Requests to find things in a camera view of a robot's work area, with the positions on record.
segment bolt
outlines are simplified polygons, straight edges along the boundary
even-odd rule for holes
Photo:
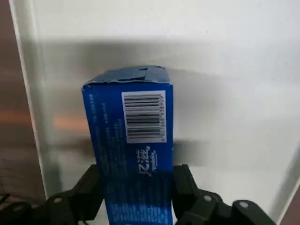
[[[212,198],[209,195],[204,196],[205,201],[210,202]]]
[[[240,202],[240,206],[245,208],[245,209],[249,207],[247,202]]]
[[[17,212],[19,210],[23,209],[22,205],[17,205],[16,207],[14,207],[14,211]]]
[[[56,199],[54,199],[54,203],[60,203],[61,202],[61,200],[62,200],[62,198],[56,198]]]

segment barcode label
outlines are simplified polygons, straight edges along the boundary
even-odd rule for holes
[[[165,143],[165,91],[122,92],[127,143]]]

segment brown wood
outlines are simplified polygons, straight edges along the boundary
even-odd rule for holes
[[[8,0],[0,1],[0,194],[45,200],[15,30]]]
[[[300,224],[300,187],[289,205],[280,225]]]

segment cardboard box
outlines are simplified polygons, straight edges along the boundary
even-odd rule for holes
[[[110,70],[82,94],[110,224],[173,224],[173,86],[166,70]]]

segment white wall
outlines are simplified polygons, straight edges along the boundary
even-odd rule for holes
[[[110,68],[157,64],[174,84],[175,163],[226,203],[246,198],[279,219],[300,171],[299,1],[12,6],[49,195],[94,161],[82,84]]]

